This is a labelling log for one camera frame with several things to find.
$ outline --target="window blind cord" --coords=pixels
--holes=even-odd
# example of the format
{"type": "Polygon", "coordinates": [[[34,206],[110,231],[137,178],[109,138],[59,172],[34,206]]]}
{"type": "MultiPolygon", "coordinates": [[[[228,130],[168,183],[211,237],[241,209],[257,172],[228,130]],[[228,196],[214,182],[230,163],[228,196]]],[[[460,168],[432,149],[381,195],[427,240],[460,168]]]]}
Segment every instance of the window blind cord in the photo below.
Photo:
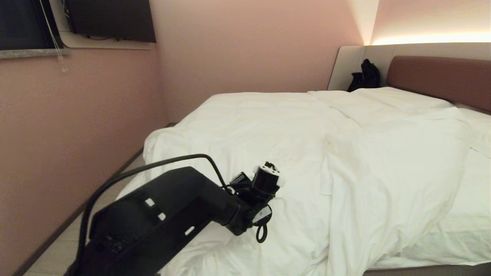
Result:
{"type": "Polygon", "coordinates": [[[43,9],[44,19],[46,19],[46,24],[48,24],[48,29],[50,30],[51,39],[53,41],[53,44],[55,45],[56,55],[58,56],[58,62],[61,64],[61,71],[63,73],[68,72],[68,67],[66,66],[63,55],[61,54],[60,47],[59,47],[58,43],[56,42],[55,36],[53,35],[53,31],[51,30],[50,22],[48,21],[48,17],[46,16],[46,12],[44,11],[43,2],[41,0],[39,0],[39,3],[41,4],[41,8],[43,9]]]}

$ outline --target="wrinkled bedding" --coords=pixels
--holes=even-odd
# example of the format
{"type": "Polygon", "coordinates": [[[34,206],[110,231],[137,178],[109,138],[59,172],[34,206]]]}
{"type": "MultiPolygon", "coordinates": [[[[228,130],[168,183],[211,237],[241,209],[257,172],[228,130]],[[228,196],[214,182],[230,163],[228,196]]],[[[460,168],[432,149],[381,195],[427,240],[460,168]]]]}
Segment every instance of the wrinkled bedding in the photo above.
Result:
{"type": "MultiPolygon", "coordinates": [[[[418,113],[343,91],[221,94],[154,131],[147,163],[204,153],[226,181],[252,176],[264,161],[287,180],[270,203],[264,243],[255,227],[235,237],[212,222],[162,274],[361,275],[397,257],[448,213],[469,150],[456,108],[418,113]],[[391,150],[379,154],[385,146],[391,150]]],[[[184,161],[139,174],[119,197],[182,166],[218,183],[206,161],[184,161]]]]}

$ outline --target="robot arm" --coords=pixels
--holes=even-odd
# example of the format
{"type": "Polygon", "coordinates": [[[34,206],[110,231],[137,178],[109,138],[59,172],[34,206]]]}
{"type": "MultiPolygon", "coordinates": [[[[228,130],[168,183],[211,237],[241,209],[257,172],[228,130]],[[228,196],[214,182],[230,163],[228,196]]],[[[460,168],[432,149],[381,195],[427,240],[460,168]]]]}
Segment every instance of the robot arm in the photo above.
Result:
{"type": "Polygon", "coordinates": [[[223,187],[192,167],[163,173],[94,215],[90,242],[65,276],[154,276],[211,221],[237,236],[263,227],[263,242],[283,182],[267,162],[252,181],[241,173],[223,187]]]}

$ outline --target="black backpack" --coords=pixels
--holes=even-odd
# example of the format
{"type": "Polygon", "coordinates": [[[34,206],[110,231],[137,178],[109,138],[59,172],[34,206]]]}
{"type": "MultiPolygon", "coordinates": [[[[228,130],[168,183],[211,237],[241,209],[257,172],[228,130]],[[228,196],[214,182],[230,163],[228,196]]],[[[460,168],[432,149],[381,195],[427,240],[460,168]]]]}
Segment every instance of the black backpack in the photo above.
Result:
{"type": "Polygon", "coordinates": [[[380,87],[380,71],[368,59],[365,59],[361,64],[362,73],[352,73],[353,81],[348,88],[348,92],[357,90],[358,88],[379,88],[380,87]]]}

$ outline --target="marble window ledge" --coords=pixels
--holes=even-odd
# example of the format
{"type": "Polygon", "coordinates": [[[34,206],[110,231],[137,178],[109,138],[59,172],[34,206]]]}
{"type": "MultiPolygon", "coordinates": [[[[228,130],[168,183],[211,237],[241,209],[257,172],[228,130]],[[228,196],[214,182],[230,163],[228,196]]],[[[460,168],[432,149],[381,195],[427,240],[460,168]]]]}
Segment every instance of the marble window ledge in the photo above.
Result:
{"type": "MultiPolygon", "coordinates": [[[[60,49],[62,55],[69,55],[69,49],[60,49]]],[[[2,58],[18,58],[18,57],[33,57],[33,56],[50,56],[57,55],[56,49],[33,49],[33,50],[4,50],[0,51],[0,59],[2,58]]]]}

